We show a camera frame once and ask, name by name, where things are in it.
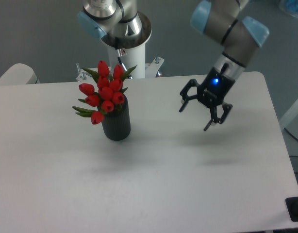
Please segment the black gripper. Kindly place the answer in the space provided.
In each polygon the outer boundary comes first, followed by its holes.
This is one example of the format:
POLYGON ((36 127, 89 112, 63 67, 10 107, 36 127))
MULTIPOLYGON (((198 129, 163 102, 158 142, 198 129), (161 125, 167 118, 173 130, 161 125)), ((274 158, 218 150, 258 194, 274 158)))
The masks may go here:
POLYGON ((232 104, 223 103, 224 98, 234 85, 235 80, 228 78, 224 74, 220 73, 214 67, 207 74, 205 79, 198 83, 196 79, 190 79, 184 88, 180 91, 182 97, 182 106, 179 112, 183 112, 190 100, 197 99, 200 103, 210 108, 211 119, 204 127, 204 131, 207 131, 213 124, 222 124, 226 120, 229 112, 233 108, 232 104), (197 93, 189 96, 188 91, 192 88, 197 88, 197 93), (221 117, 217 115, 217 106, 222 105, 223 114, 221 117))

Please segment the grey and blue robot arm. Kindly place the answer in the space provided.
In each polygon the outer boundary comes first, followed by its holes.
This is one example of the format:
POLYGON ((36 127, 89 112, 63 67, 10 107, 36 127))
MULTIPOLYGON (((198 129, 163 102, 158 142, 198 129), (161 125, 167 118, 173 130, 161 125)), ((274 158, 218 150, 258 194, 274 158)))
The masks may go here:
MULTIPOLYGON (((110 65, 130 69, 131 79, 154 78, 163 64, 163 58, 146 65, 145 45, 152 27, 149 19, 137 9, 134 0, 84 0, 77 19, 84 31, 107 46, 110 65)), ((222 124, 232 105, 224 101, 235 81, 245 70, 254 54, 269 36, 268 28, 257 20, 237 19, 246 6, 245 0, 203 0, 195 8, 191 26, 224 47, 224 51, 202 83, 190 80, 180 92, 182 104, 193 96, 210 110, 209 126, 222 124)))

